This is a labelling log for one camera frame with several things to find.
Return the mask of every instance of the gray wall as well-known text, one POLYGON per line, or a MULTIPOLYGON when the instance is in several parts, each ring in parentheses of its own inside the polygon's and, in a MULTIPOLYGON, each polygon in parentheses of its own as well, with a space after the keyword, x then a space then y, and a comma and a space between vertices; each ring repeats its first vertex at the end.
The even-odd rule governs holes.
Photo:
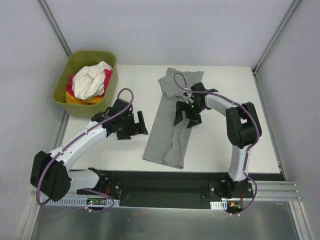
POLYGON ((305 0, 258 72, 280 158, 320 236, 320 1, 305 0))
POLYGON ((120 64, 254 67, 292 0, 47 0, 71 50, 120 64))
POLYGON ((0 239, 16 239, 28 209, 33 157, 49 151, 62 109, 52 91, 66 63, 35 0, 0 7, 0 239))

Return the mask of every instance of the green plastic bin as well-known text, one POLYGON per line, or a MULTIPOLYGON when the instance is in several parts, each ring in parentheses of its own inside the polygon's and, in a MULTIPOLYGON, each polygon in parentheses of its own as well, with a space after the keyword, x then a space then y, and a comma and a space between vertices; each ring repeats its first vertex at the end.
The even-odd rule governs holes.
POLYGON ((71 116, 92 118, 96 113, 103 112, 107 109, 107 107, 112 106, 112 100, 115 94, 117 82, 117 59, 111 52, 77 51, 69 57, 69 60, 63 69, 60 79, 56 84, 52 94, 53 101, 62 106, 71 116), (101 61, 105 61, 113 68, 109 84, 101 102, 93 105, 66 103, 66 87, 70 82, 71 75, 75 75, 85 66, 93 66, 101 61))

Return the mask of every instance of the tabletop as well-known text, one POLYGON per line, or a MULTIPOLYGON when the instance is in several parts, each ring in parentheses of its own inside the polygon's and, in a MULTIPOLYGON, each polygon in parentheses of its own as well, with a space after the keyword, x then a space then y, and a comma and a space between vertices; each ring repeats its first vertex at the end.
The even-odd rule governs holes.
MULTIPOLYGON (((202 82, 207 89, 217 89, 222 95, 237 102, 254 103, 262 136, 252 149, 248 171, 280 172, 250 67, 118 65, 118 83, 114 100, 122 88, 130 88, 134 93, 133 110, 136 121, 136 112, 142 110, 145 126, 150 133, 162 97, 158 79, 166 75, 167 68, 190 72, 203 71, 202 82)), ((130 94, 123 92, 121 98, 130 100, 130 94)), ((143 160, 149 136, 142 134, 131 137, 131 140, 117 140, 116 134, 112 134, 88 150, 72 169, 85 170, 93 167, 112 171, 227 172, 231 163, 232 145, 227 136, 226 118, 214 110, 203 111, 201 118, 202 124, 192 128, 183 169, 143 160)), ((89 118, 70 116, 63 142, 73 138, 89 121, 89 118)))

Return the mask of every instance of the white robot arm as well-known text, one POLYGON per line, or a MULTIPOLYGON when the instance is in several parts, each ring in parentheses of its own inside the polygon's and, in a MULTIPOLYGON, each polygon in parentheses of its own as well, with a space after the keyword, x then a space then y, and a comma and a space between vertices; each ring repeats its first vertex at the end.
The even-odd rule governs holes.
POLYGON ((176 103, 174 125, 183 120, 182 111, 185 111, 185 116, 190 120, 188 128, 202 123, 200 112, 205 109, 214 109, 226 117, 227 135, 232 144, 231 164, 226 181, 215 192, 223 198, 231 198, 234 191, 248 183, 246 172, 252 144, 257 140, 257 129, 259 136, 262 134, 255 106, 251 102, 240 105, 221 97, 216 89, 206 90, 202 82, 193 85, 189 92, 192 94, 185 93, 186 102, 176 103))
POLYGON ((117 134, 118 140, 131 139, 131 136, 138 134, 148 135, 142 111, 138 111, 137 115, 139 122, 135 123, 131 102, 118 98, 105 112, 94 115, 89 124, 69 142, 49 153, 37 153, 30 183, 53 201, 81 189, 105 192, 106 176, 99 170, 70 170, 88 149, 112 133, 117 134))

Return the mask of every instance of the wire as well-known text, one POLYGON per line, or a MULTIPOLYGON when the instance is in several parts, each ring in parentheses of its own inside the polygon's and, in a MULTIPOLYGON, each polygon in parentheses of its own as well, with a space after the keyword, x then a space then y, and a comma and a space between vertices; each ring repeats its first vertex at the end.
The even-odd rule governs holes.
MULTIPOLYGON (((104 189, 105 189, 105 194, 108 194, 110 188, 109 188, 108 186, 106 186, 104 189)), ((102 197, 100 198, 100 201, 105 200, 105 199, 106 199, 106 196, 104 195, 104 196, 102 196, 102 197)))
POLYGON ((244 158, 244 164, 243 164, 243 169, 242 169, 242 170, 243 170, 244 175, 245 175, 251 182, 253 182, 253 184, 254 184, 254 186, 255 186, 255 189, 254 189, 254 195, 253 195, 252 200, 251 200, 251 201, 249 202, 249 204, 241 211, 241 212, 243 212, 244 210, 246 210, 246 209, 254 202, 254 200, 256 199, 256 196, 257 196, 257 192, 258 192, 257 183, 255 182, 255 180, 253 180, 251 177, 249 177, 249 175, 248 175, 248 173, 247 173, 247 165, 248 165, 249 151, 250 151, 250 149, 252 149, 252 147, 253 147, 254 145, 257 144, 257 142, 258 142, 258 140, 259 140, 259 138, 260 138, 259 128, 258 128, 258 125, 257 125, 256 121, 255 121, 254 118, 251 116, 251 114, 248 112, 248 110, 247 110, 244 106, 242 106, 242 104, 240 104, 240 103, 238 103, 238 102, 235 102, 235 101, 232 101, 232 100, 230 100, 229 98, 227 98, 227 97, 225 97, 225 96, 223 96, 223 95, 221 95, 221 94, 219 94, 219 93, 216 93, 216 92, 208 92, 208 91, 193 91, 193 90, 187 89, 187 81, 186 81, 186 78, 185 78, 185 76, 184 76, 182 73, 180 73, 180 72, 176 72, 176 73, 173 75, 173 80, 174 80, 175 84, 178 86, 178 88, 182 89, 182 90, 185 91, 185 92, 194 93, 194 94, 209 94, 209 95, 213 95, 213 96, 216 96, 216 97, 218 97, 218 98, 221 98, 221 99, 227 101, 228 103, 231 103, 231 104, 233 104, 233 105, 236 105, 236 106, 240 107, 240 108, 245 112, 245 114, 247 114, 247 116, 249 117, 249 119, 251 120, 251 122, 252 122, 252 124, 253 124, 253 126, 254 126, 254 128, 255 128, 256 138, 255 138, 254 143, 252 143, 252 144, 247 148, 247 150, 246 150, 246 152, 245 152, 245 158, 244 158), (182 86, 180 86, 179 83, 177 82, 177 79, 176 79, 176 76, 177 76, 177 75, 181 75, 181 76, 182 76, 183 81, 184 81, 184 86, 185 86, 185 88, 183 88, 182 86))
MULTIPOLYGON (((119 111, 118 113, 116 113, 115 115, 112 115, 112 116, 108 117, 107 119, 105 119, 105 120, 97 123, 96 125, 90 127, 90 128, 87 130, 87 133, 91 132, 93 129, 95 129, 95 128, 98 127, 98 126, 100 126, 100 125, 102 125, 102 124, 104 124, 104 123, 106 123, 106 122, 108 122, 108 121, 110 121, 110 120, 112 120, 112 119, 115 119, 116 117, 118 117, 119 115, 123 114, 125 111, 127 111, 127 110, 131 107, 131 105, 132 105, 132 103, 133 103, 133 101, 134 101, 134 93, 133 93, 129 88, 123 88, 123 89, 121 89, 120 92, 118 93, 117 99, 119 98, 120 94, 121 94, 123 91, 125 91, 125 90, 129 91, 130 94, 131 94, 131 100, 130 100, 129 104, 128 104, 124 109, 122 109, 121 111, 119 111)), ((62 148, 62 152, 58 152, 58 153, 50 160, 50 162, 45 166, 45 168, 44 168, 44 170, 42 171, 42 174, 41 174, 41 176, 40 176, 40 178, 39 178, 39 182, 38 182, 38 185, 37 185, 37 188, 36 188, 36 193, 35 193, 35 199, 36 199, 36 203, 37 203, 38 205, 44 206, 45 204, 47 204, 47 203, 50 201, 50 198, 48 198, 45 202, 41 202, 41 201, 40 201, 40 188, 41 188, 42 182, 43 182, 43 180, 44 180, 44 178, 45 178, 45 175, 46 175, 48 169, 50 168, 50 166, 54 163, 54 161, 55 161, 59 156, 62 155, 63 152, 65 152, 69 147, 71 147, 75 142, 77 142, 79 139, 81 139, 81 138, 82 138, 83 136, 85 136, 85 135, 86 135, 86 133, 83 132, 83 133, 81 133, 80 135, 78 135, 77 137, 75 137, 75 138, 74 138, 72 141, 70 141, 65 147, 62 148)))
POLYGON ((93 212, 93 213, 102 213, 102 212, 106 212, 106 211, 109 211, 114 205, 115 205, 115 200, 110 197, 109 195, 107 194, 103 194, 101 192, 98 192, 98 191, 95 191, 95 190, 92 190, 92 189, 89 189, 89 188, 84 188, 83 190, 86 190, 88 192, 91 192, 93 194, 98 194, 98 195, 103 195, 104 197, 110 199, 112 201, 112 205, 111 206, 108 206, 108 207, 105 207, 104 209, 101 209, 101 210, 94 210, 94 209, 90 209, 89 212, 93 212))
POLYGON ((244 197, 245 197, 244 193, 243 193, 243 192, 241 192, 241 198, 240 198, 240 201, 235 202, 235 204, 241 203, 241 206, 242 206, 242 205, 243 205, 244 197))
POLYGON ((88 191, 88 192, 91 192, 91 193, 94 193, 94 194, 98 194, 98 195, 103 195, 103 197, 105 197, 105 198, 109 198, 111 201, 112 201, 112 205, 111 206, 108 206, 108 207, 105 207, 104 209, 101 209, 101 210, 94 210, 94 209, 89 209, 87 206, 86 207, 83 207, 83 206, 81 206, 81 207, 77 207, 76 209, 74 209, 74 210, 72 210, 72 211, 70 211, 70 212, 67 212, 66 214, 64 214, 64 215, 61 215, 61 216, 58 216, 58 217, 56 217, 56 218, 50 218, 50 219, 47 219, 47 218, 40 218, 42 221, 49 221, 49 222, 51 222, 51 221, 56 221, 56 220, 59 220, 59 219, 62 219, 62 218, 64 218, 64 217, 66 217, 66 216, 68 216, 68 215, 71 215, 71 214, 73 214, 74 212, 77 212, 78 210, 81 210, 81 209, 85 209, 85 210, 87 210, 87 209, 89 209, 88 211, 89 211, 89 213, 101 213, 101 212, 106 212, 106 211, 108 211, 108 210, 110 210, 114 205, 115 205, 115 200, 112 198, 112 197, 110 197, 109 195, 107 195, 107 194, 103 194, 103 193, 101 193, 101 192, 98 192, 98 191, 94 191, 94 190, 91 190, 91 189, 89 189, 89 188, 84 188, 83 190, 86 190, 86 191, 88 191))

